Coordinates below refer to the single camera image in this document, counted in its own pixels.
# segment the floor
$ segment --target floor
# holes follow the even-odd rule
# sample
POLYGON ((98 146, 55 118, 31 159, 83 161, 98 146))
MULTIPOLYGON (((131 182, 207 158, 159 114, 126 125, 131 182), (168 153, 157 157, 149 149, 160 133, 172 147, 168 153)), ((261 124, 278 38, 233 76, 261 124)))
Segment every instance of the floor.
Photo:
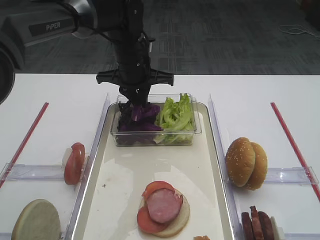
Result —
MULTIPOLYGON (((25 0, 0 0, 0 6, 25 0)), ((145 0, 144 28, 155 37, 151 67, 178 75, 320 75, 320 40, 290 35, 303 25, 294 0, 145 0)), ((23 73, 96 74, 115 67, 100 36, 66 35, 26 49, 23 73)))

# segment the white tray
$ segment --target white tray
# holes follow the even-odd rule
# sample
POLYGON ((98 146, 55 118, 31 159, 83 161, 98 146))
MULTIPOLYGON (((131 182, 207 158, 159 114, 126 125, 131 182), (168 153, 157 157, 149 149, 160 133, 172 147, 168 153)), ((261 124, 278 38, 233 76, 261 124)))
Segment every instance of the white tray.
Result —
POLYGON ((159 239, 137 225, 141 194, 157 180, 172 184, 190 204, 186 227, 168 239, 232 239, 207 107, 197 103, 202 134, 192 146, 116 147, 110 134, 114 109, 108 110, 73 239, 159 239))

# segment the red stick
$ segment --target red stick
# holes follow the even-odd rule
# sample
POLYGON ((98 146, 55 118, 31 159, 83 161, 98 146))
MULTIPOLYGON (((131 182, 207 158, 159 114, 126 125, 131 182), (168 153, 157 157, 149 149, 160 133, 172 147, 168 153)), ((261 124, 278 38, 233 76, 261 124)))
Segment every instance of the red stick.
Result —
POLYGON ((20 156, 21 152, 23 151, 25 145, 27 144, 29 138, 31 137, 31 134, 34 132, 36 126, 38 125, 40 119, 42 118, 42 116, 44 115, 47 107, 48 107, 49 103, 45 102, 40 110, 40 112, 38 113, 38 116, 36 116, 35 120, 33 121, 33 124, 31 125, 29 131, 26 133, 23 141, 21 142, 19 148, 17 149, 17 151, 15 152, 11 162, 9 163, 8 168, 6 169, 6 172, 3 175, 2 180, 0 181, 0 188, 2 187, 2 185, 5 183, 7 176, 9 175, 11 169, 13 168, 13 166, 15 165, 16 161, 18 160, 18 157, 20 156))
MULTIPOLYGON (((278 110, 276 104, 274 102, 271 103, 271 107, 276 115, 276 117, 278 118, 287 138, 289 139, 289 142, 296 154, 296 156, 298 157, 299 161, 300 161, 300 164, 302 167, 304 167, 306 170, 305 170, 305 173, 307 175, 307 177, 309 178, 310 182, 311 183, 315 183, 316 181, 314 180, 314 176, 311 174, 311 172, 309 171, 308 169, 308 165, 307 165, 307 162, 306 160, 304 159, 304 157, 302 156, 302 153, 300 152, 295 140, 294 140, 294 137, 291 135, 290 131, 289 131, 289 128, 287 127, 286 123, 285 123, 285 120, 282 118, 281 114, 280 114, 280 111, 278 110)), ((320 201, 320 189, 319 189, 319 186, 316 185, 316 184, 311 184, 318 200, 320 201)))

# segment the white table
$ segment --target white table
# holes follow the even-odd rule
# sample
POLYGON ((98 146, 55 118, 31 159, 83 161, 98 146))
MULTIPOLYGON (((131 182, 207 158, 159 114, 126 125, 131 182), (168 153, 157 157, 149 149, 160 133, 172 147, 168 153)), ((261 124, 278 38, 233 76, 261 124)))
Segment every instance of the white table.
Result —
MULTIPOLYGON (((17 74, 10 96, 0 105, 0 168, 11 160, 44 102, 49 102, 48 109, 17 163, 59 164, 74 142, 82 142, 89 152, 107 93, 111 103, 119 94, 118 86, 99 85, 95 77, 17 74)), ((270 106, 275 102, 306 162, 320 178, 319 92, 318 76, 177 75, 173 87, 155 85, 150 93, 190 93, 206 105, 211 94, 225 148, 235 137, 248 137, 264 147, 270 167, 300 167, 270 106)))

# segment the robotic arm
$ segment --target robotic arm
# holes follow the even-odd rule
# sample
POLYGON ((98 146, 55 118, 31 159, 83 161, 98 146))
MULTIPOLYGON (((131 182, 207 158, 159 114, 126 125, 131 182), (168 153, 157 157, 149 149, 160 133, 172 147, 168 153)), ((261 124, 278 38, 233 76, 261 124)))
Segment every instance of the robotic arm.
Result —
POLYGON ((144 106, 151 85, 173 86, 174 76, 150 67, 154 39, 144 32, 143 14, 142 0, 37 0, 0 10, 0 104, 12 90, 15 69, 24 66, 25 47, 65 34, 99 34, 113 43, 118 68, 99 72, 97 82, 118 85, 133 105, 144 106))

